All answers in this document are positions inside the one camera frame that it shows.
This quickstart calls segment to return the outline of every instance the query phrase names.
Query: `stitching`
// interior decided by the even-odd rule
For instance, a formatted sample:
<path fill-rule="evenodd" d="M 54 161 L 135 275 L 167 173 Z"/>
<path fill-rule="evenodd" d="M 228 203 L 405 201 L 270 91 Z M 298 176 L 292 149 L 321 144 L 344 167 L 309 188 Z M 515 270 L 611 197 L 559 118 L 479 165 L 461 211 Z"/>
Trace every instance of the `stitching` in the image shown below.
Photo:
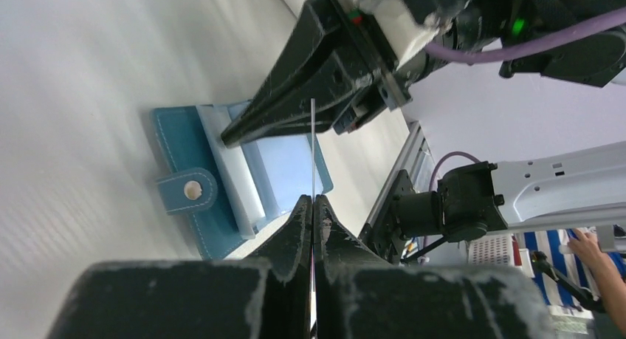
<path fill-rule="evenodd" d="M 185 112 L 185 110 L 180 109 L 180 110 L 175 110 L 175 112 Z M 175 170 L 178 171 L 178 168 L 176 167 L 176 162 L 174 162 L 174 157 L 172 156 L 172 151 L 170 150 L 170 146 L 168 145 L 168 139 L 165 137 L 165 134 L 163 133 L 163 126 L 161 125 L 161 114 L 158 114 L 156 116 L 156 124 L 159 125 L 159 131 L 161 131 L 161 136 L 163 137 L 163 144 L 165 145 L 165 149 L 167 150 L 168 156 L 170 156 L 170 160 L 172 161 L 172 166 L 174 167 Z M 209 254 L 209 248 L 207 247 L 207 242 L 204 240 L 204 237 L 202 236 L 202 232 L 200 232 L 200 226 L 198 225 L 198 219 L 196 218 L 196 214 L 192 213 L 191 218 L 193 219 L 193 223 L 196 226 L 196 231 L 198 232 L 198 236 L 200 236 L 200 242 L 202 243 L 202 248 L 204 248 L 204 254 L 207 256 L 207 258 L 212 259 L 211 255 Z"/>
<path fill-rule="evenodd" d="M 207 196 L 207 199 L 197 205 L 190 205 L 190 206 L 184 206 L 183 208 L 173 208 L 171 210 L 168 210 L 168 212 L 174 212 L 174 211 L 180 211 L 180 210 L 187 210 L 188 208 L 199 208 L 201 206 L 204 206 L 206 204 L 208 204 L 209 202 L 211 202 L 211 196 L 213 195 L 213 182 L 211 182 L 211 179 L 209 179 L 206 175 L 202 174 L 202 173 L 190 173 L 190 174 L 185 174 L 185 175 L 181 175 L 180 177 L 189 177 L 191 175 L 199 175 L 204 177 L 208 182 L 209 182 L 209 195 Z M 174 179 L 178 179 L 179 177 L 173 178 L 173 179 L 168 179 L 166 181 L 171 181 Z"/>

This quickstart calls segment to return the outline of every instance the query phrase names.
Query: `blue and white striped shirt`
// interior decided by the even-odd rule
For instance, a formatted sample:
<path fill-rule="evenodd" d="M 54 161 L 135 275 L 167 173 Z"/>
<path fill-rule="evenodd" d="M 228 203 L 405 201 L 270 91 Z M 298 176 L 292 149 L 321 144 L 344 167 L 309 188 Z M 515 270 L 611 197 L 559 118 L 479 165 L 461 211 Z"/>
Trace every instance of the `blue and white striped shirt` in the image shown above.
<path fill-rule="evenodd" d="M 587 288 L 595 296 L 599 296 L 598 287 L 591 271 L 574 254 L 561 254 L 559 246 L 569 243 L 570 239 L 575 239 L 576 235 L 572 230 L 547 230 L 524 233 L 524 243 L 530 251 L 539 250 L 546 254 L 548 262 L 557 268 L 561 273 L 566 274 L 576 285 Z M 608 254 L 617 267 L 619 273 L 626 275 L 626 265 L 618 253 Z M 546 304 L 553 306 L 578 307 L 578 301 L 572 295 L 557 285 L 554 280 L 545 274 L 534 277 Z"/>

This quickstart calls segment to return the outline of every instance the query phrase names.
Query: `white perforated panel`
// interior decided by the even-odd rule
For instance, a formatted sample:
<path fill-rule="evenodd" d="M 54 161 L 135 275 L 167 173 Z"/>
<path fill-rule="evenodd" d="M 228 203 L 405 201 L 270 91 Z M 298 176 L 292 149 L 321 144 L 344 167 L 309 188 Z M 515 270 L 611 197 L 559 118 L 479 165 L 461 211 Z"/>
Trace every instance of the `white perforated panel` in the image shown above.
<path fill-rule="evenodd" d="M 510 234 L 485 236 L 469 244 L 470 264 L 500 264 L 514 266 L 513 238 Z"/>

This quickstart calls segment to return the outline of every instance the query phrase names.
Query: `human arm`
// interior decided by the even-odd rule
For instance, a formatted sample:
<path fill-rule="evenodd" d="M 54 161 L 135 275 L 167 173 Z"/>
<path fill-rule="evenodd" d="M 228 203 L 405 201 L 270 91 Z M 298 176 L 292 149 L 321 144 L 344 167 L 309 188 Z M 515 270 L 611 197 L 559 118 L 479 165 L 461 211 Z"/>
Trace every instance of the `human arm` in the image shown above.
<path fill-rule="evenodd" d="M 570 240 L 568 246 L 591 270 L 607 314 L 626 336 L 626 284 L 613 260 L 600 250 L 596 235 L 578 229 L 574 232 L 578 239 Z"/>

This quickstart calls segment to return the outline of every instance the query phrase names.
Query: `table surface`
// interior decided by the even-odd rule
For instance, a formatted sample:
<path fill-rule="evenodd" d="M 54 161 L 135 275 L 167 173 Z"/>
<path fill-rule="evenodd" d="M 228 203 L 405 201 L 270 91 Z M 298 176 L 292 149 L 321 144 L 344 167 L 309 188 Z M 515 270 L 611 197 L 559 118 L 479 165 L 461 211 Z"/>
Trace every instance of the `table surface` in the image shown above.
<path fill-rule="evenodd" d="M 154 180 L 167 169 L 148 114 L 251 97 L 295 18 L 281 0 L 0 7 L 0 338 L 42 338 L 90 264 L 198 257 L 185 219 L 161 206 Z M 406 136 L 401 113 L 385 112 L 319 137 L 352 232 Z"/>

